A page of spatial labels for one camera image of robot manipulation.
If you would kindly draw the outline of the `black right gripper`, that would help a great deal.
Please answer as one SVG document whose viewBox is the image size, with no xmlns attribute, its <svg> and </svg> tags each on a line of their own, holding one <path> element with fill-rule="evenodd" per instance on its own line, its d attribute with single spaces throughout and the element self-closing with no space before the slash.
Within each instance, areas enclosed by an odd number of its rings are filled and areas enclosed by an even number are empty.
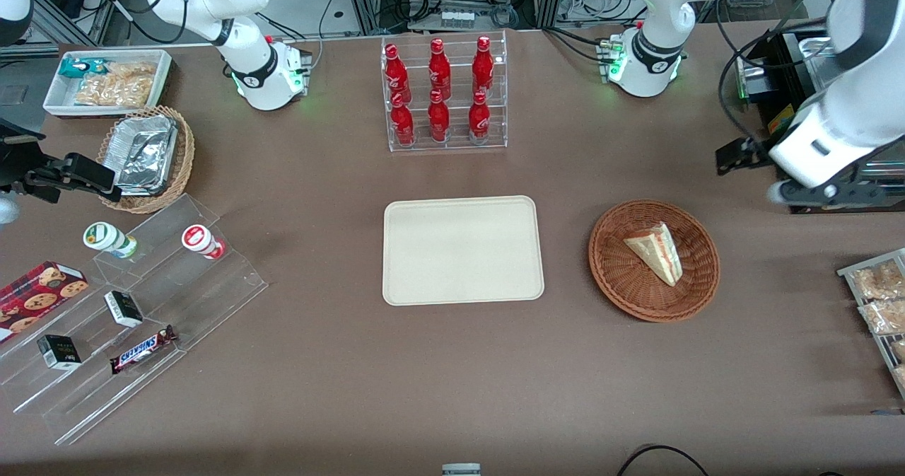
<svg viewBox="0 0 905 476">
<path fill-rule="evenodd" d="M 15 195 L 30 195 L 43 202 L 58 203 L 56 183 L 25 178 L 33 170 L 43 169 L 54 160 L 42 151 L 39 141 L 46 136 L 1 119 L 1 186 Z M 116 173 L 89 157 L 69 153 L 62 160 L 64 188 L 83 190 L 109 202 L 119 202 L 122 189 L 116 184 Z"/>
</svg>

